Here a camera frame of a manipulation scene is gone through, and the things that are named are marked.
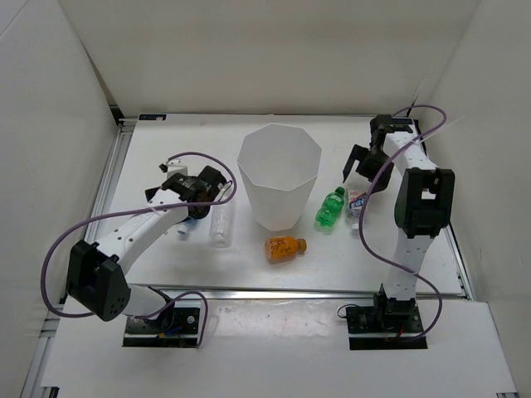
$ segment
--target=white enclosure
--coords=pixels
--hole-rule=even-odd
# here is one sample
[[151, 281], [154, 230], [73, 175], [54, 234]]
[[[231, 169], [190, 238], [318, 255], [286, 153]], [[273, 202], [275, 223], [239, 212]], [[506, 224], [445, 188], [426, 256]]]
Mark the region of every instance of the white enclosure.
[[124, 114], [426, 101], [480, 0], [61, 0]]
[[[0, 24], [0, 395], [11, 397], [20, 395], [46, 315], [43, 257], [90, 214], [116, 126], [55, 0], [0, 2]], [[67, 252], [49, 273], [54, 302]]]

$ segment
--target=white table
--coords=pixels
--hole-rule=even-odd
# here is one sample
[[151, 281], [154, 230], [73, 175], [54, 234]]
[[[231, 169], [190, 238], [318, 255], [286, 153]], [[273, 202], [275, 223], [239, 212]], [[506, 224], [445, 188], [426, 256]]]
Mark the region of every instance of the white table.
[[[377, 290], [386, 276], [387, 266], [365, 253], [343, 220], [331, 235], [313, 228], [321, 201], [341, 181], [350, 149], [355, 143], [367, 143], [368, 121], [169, 115], [165, 122], [139, 122], [112, 210], [142, 206], [144, 189], [163, 180], [157, 166], [173, 153], [211, 153], [227, 162], [239, 178], [236, 157], [246, 134], [271, 122], [304, 127], [323, 148], [323, 157], [304, 215], [288, 233], [304, 237], [308, 252], [290, 263], [267, 263], [263, 240], [274, 234], [252, 220], [241, 189], [232, 247], [211, 247], [207, 240], [210, 221], [205, 220], [187, 242], [179, 241], [175, 231], [159, 239], [140, 257], [128, 279], [162, 286], [255, 289], [240, 294], [267, 300], [209, 300], [207, 333], [198, 350], [121, 347], [125, 317], [109, 323], [96, 317], [62, 319], [42, 385], [60, 387], [60, 398], [494, 398], [497, 393], [514, 392], [488, 305], [457, 298], [456, 258], [442, 234], [427, 253], [422, 273], [454, 298], [445, 301], [441, 320], [427, 337], [427, 350], [351, 352], [347, 326], [336, 315], [336, 308], [345, 301], [327, 298], [327, 294], [307, 299], [301, 298], [303, 293], [300, 297], [293, 293], [297, 289], [368, 293]], [[204, 164], [194, 158], [190, 163], [195, 172]], [[374, 197], [368, 215], [369, 242], [385, 255], [392, 255], [396, 242], [392, 207], [399, 181], [394, 173], [390, 187]], [[123, 220], [100, 225], [99, 235], [120, 222]], [[258, 291], [261, 289], [284, 291], [268, 297], [268, 292]], [[417, 292], [429, 290], [419, 284]], [[233, 292], [227, 297], [237, 296]], [[371, 297], [361, 296], [364, 301], [356, 303], [366, 304]], [[418, 303], [427, 325], [436, 311], [436, 301], [420, 298]], [[65, 311], [84, 309], [69, 298]]]
[[[326, 235], [314, 229], [314, 216], [324, 197], [341, 185], [342, 170], [354, 144], [368, 145], [371, 118], [332, 116], [201, 115], [169, 114], [164, 121], [139, 121], [134, 130], [119, 178], [111, 210], [121, 211], [145, 205], [144, 189], [158, 186], [164, 175], [158, 165], [184, 151], [200, 151], [225, 162], [236, 174], [236, 222], [231, 247], [209, 245], [210, 216], [198, 223], [188, 241], [180, 241], [172, 228], [140, 256], [128, 274], [135, 284], [197, 286], [223, 289], [285, 289], [319, 291], [378, 291], [388, 266], [371, 257], [354, 238], [345, 220], [339, 220]], [[243, 138], [268, 123], [304, 128], [323, 149], [319, 177], [304, 214], [291, 231], [267, 231], [255, 223], [236, 158]], [[205, 165], [203, 158], [187, 158], [190, 173]], [[367, 235], [375, 250], [391, 257], [397, 240], [393, 208], [401, 176], [393, 171], [386, 191], [369, 205]], [[99, 234], [110, 232], [124, 219], [107, 221]], [[264, 256], [267, 237], [293, 235], [305, 238], [308, 250], [289, 263], [270, 265]], [[457, 262], [445, 233], [431, 245], [422, 268], [444, 294], [461, 294]], [[422, 282], [420, 294], [432, 293]]]
[[[353, 352], [335, 300], [211, 300], [198, 350], [121, 347], [125, 317], [62, 319], [42, 385], [59, 398], [495, 398], [515, 392], [485, 303], [445, 301], [427, 350]], [[419, 300], [425, 322], [436, 302]], [[68, 300], [65, 310], [83, 308]]]

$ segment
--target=green bottle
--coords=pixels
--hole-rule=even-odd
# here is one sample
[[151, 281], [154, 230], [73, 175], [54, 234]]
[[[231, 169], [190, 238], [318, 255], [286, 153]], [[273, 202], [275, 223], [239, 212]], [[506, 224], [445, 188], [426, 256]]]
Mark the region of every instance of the green bottle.
[[344, 204], [345, 190], [343, 187], [337, 187], [334, 192], [326, 196], [323, 205], [315, 215], [315, 220], [321, 226], [332, 226], [338, 219]]

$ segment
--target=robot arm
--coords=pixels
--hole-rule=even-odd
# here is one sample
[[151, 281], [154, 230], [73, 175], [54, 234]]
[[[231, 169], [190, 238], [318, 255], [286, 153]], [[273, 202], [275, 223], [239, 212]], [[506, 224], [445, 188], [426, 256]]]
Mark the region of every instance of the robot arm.
[[[371, 120], [370, 125], [370, 149], [354, 146], [343, 170], [344, 179], [354, 161], [358, 160], [356, 172], [372, 181], [389, 159], [388, 155], [396, 153], [414, 137], [409, 118], [380, 114]], [[419, 143], [400, 153], [394, 166], [402, 175], [402, 183], [394, 209], [398, 239], [393, 261], [417, 274], [430, 244], [450, 223], [455, 175], [451, 170], [438, 168], [424, 154]], [[390, 164], [384, 171], [375, 192], [387, 188], [392, 168], [393, 164]], [[351, 330], [359, 333], [396, 332], [405, 328], [405, 332], [421, 332], [416, 285], [417, 278], [413, 274], [392, 267], [379, 293], [374, 295], [374, 305], [363, 311], [351, 311]]]
[[[125, 275], [140, 255], [171, 226], [188, 217], [204, 218], [210, 210], [208, 206], [168, 209], [161, 206], [214, 201], [227, 183], [219, 171], [209, 166], [197, 177], [180, 172], [168, 175], [160, 187], [146, 191], [147, 207], [152, 211], [130, 217], [120, 228], [93, 244], [80, 240], [71, 250], [66, 291], [104, 321], [121, 313], [147, 315], [166, 304], [168, 298], [163, 294], [147, 287], [128, 285]], [[161, 313], [152, 319], [165, 323], [165, 315]]]

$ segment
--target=purple cable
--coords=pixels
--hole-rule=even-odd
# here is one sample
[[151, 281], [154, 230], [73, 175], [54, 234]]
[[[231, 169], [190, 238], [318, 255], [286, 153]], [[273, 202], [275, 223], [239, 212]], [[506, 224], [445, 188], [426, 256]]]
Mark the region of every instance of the purple cable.
[[[86, 226], [88, 224], [90, 224], [91, 222], [95, 222], [95, 221], [100, 221], [100, 220], [105, 220], [107, 218], [114, 218], [114, 217], [121, 217], [121, 216], [134, 216], [134, 215], [138, 215], [138, 214], [144, 214], [144, 213], [149, 213], [153, 210], [167, 210], [167, 209], [174, 209], [176, 207], [192, 207], [192, 206], [217, 206], [217, 205], [223, 205], [225, 203], [227, 203], [228, 201], [230, 201], [235, 195], [236, 195], [236, 189], [237, 189], [237, 182], [236, 182], [236, 176], [234, 175], [234, 173], [231, 171], [231, 169], [225, 164], [223, 163], [221, 160], [218, 160], [216, 158], [214, 158], [213, 156], [210, 156], [210, 155], [206, 155], [205, 153], [200, 153], [200, 152], [183, 152], [183, 153], [178, 153], [177, 155], [173, 155], [172, 157], [168, 158], [168, 161], [170, 160], [173, 160], [175, 158], [181, 158], [183, 156], [191, 156], [191, 155], [194, 155], [194, 156], [200, 156], [202, 158], [207, 158], [207, 159], [210, 159], [212, 160], [213, 162], [219, 164], [221, 167], [223, 167], [225, 169], [225, 171], [227, 171], [227, 173], [229, 174], [229, 176], [231, 176], [231, 179], [232, 179], [232, 186], [233, 186], [233, 189], [232, 189], [232, 192], [231, 194], [227, 197], [227, 199], [223, 199], [222, 201], [209, 201], [209, 202], [194, 202], [194, 203], [175, 203], [175, 204], [172, 204], [172, 205], [161, 205], [161, 206], [153, 206], [153, 207], [144, 207], [142, 209], [135, 209], [135, 210], [127, 210], [127, 211], [117, 211], [115, 213], [109, 213], [109, 214], [103, 214], [101, 216], [95, 216], [95, 217], [91, 217], [91, 218], [87, 218], [86, 220], [84, 221], [81, 221], [81, 222], [78, 222], [77, 224], [75, 224], [74, 226], [71, 226], [69, 229], [67, 229], [65, 232], [63, 232], [57, 239], [55, 242], [53, 242], [53, 244], [51, 245], [50, 249], [48, 250], [48, 252], [46, 253], [46, 257], [44, 258], [44, 261], [42, 263], [42, 269], [41, 269], [41, 296], [42, 296], [42, 301], [44, 302], [44, 304], [46, 305], [46, 308], [48, 308], [48, 310], [51, 312], [51, 313], [54, 313], [55, 315], [57, 315], [58, 317], [63, 317], [63, 318], [86, 318], [86, 317], [89, 317], [91, 315], [94, 315], [93, 313], [63, 313], [62, 311], [58, 310], [57, 308], [55, 308], [51, 302], [50, 302], [50, 299], [48, 298], [48, 292], [46, 290], [46, 272], [48, 271], [48, 267], [50, 265], [50, 260], [51, 260], [51, 257], [54, 253], [54, 251], [56, 251], [57, 249], [57, 246], [59, 246], [59, 244], [69, 235], [71, 234], [72, 232], [74, 232], [75, 230], [78, 230], [80, 229], [82, 226]], [[143, 316], [139, 316], [139, 317], [136, 317], [136, 318], [140, 318], [140, 319], [146, 319], [146, 318], [151, 318], [151, 317], [154, 317], [155, 315], [158, 315], [160, 314], [164, 309], [170, 307], [171, 305], [174, 305], [178, 300], [180, 300], [182, 297], [185, 297], [185, 296], [188, 296], [189, 294], [196, 294], [198, 295], [199, 297], [201, 297], [202, 301], [205, 303], [205, 316], [204, 316], [204, 319], [203, 319], [203, 323], [202, 323], [202, 331], [201, 331], [201, 337], [199, 338], [199, 341], [197, 343], [197, 346], [201, 345], [201, 342], [202, 342], [202, 334], [205, 330], [205, 327], [207, 325], [207, 315], [208, 315], [208, 303], [207, 303], [207, 299], [205, 298], [204, 295], [202, 295], [201, 293], [199, 292], [196, 292], [196, 291], [191, 291], [191, 292], [185, 292], [183, 294], [180, 294], [178, 295], [176, 298], [173, 298], [169, 303], [167, 303], [166, 305], [164, 305], [161, 309], [155, 311], [154, 313], [151, 313], [149, 315], [143, 315]]]
[[421, 280], [422, 282], [424, 282], [425, 284], [427, 284], [428, 286], [430, 286], [430, 288], [433, 289], [433, 291], [435, 292], [436, 296], [437, 296], [437, 299], [439, 301], [439, 307], [437, 309], [437, 312], [436, 312], [436, 315], [435, 317], [433, 318], [433, 321], [431, 322], [430, 326], [428, 326], [424, 332], [420, 333], [419, 335], [415, 336], [415, 337], [407, 337], [407, 340], [408, 341], [413, 341], [413, 340], [417, 340], [418, 338], [421, 338], [421, 337], [424, 337], [426, 336], [436, 325], [437, 321], [439, 320], [439, 318], [441, 317], [441, 313], [442, 313], [442, 295], [441, 295], [441, 292], [439, 291], [439, 289], [437, 289], [437, 287], [432, 283], [430, 282], [428, 279], [424, 278], [423, 276], [421, 276], [420, 274], [418, 274], [417, 272], [413, 271], [412, 269], [409, 269], [407, 268], [406, 266], [404, 265], [400, 265], [398, 263], [395, 263], [394, 261], [391, 261], [389, 259], [386, 259], [385, 257], [379, 255], [378, 253], [376, 253], [373, 249], [371, 249], [371, 247], [368, 245], [367, 241], [365, 240], [365, 234], [363, 233], [363, 218], [365, 216], [365, 211], [367, 209], [367, 204], [368, 204], [368, 201], [371, 197], [371, 195], [373, 194], [373, 191], [374, 191], [374, 188], [378, 182], [378, 179], [382, 176], [383, 172], [387, 169], [387, 166], [389, 164], [392, 163], [393, 160], [395, 160], [398, 155], [400, 155], [400, 153], [406, 151], [409, 147], [411, 147], [416, 141], [420, 140], [420, 139], [423, 139], [425, 138], [426, 136], [428, 136], [429, 134], [435, 132], [436, 130], [440, 129], [442, 127], [442, 125], [444, 123], [446, 123], [446, 112], [444, 110], [442, 110], [441, 108], [438, 108], [434, 105], [427, 105], [427, 104], [419, 104], [419, 105], [412, 105], [412, 106], [408, 106], [404, 109], [400, 109], [398, 110], [397, 112], [395, 112], [392, 116], [396, 116], [397, 114], [400, 114], [401, 112], [404, 112], [405, 110], [409, 110], [409, 109], [414, 109], [414, 108], [429, 108], [429, 109], [434, 109], [436, 110], [437, 112], [439, 112], [441, 115], [442, 115], [442, 121], [435, 127], [432, 127], [431, 129], [428, 129], [427, 131], [425, 131], [424, 133], [421, 133], [419, 135], [417, 135], [415, 138], [413, 138], [411, 141], [409, 141], [406, 145], [404, 145], [403, 147], [401, 147], [400, 149], [398, 149], [384, 164], [383, 166], [380, 167], [380, 169], [378, 170], [378, 172], [376, 173], [376, 176], [374, 177], [373, 179], [373, 183], [371, 184], [371, 186], [369, 187], [369, 189], [367, 190], [367, 196], [365, 197], [365, 203], [363, 204], [362, 206], [362, 210], [361, 210], [361, 213], [359, 215], [359, 238], [360, 240], [362, 241], [362, 244], [363, 246], [365, 247], [365, 249], [373, 256], [373, 257], [376, 257], [378, 260], [380, 261], [383, 261], [384, 263], [387, 263], [389, 265], [392, 265], [393, 267], [397, 267], [399, 269], [401, 269], [402, 271], [404, 272], [408, 272], [409, 274], [412, 274], [414, 275], [415, 277], [417, 277], [419, 280]]

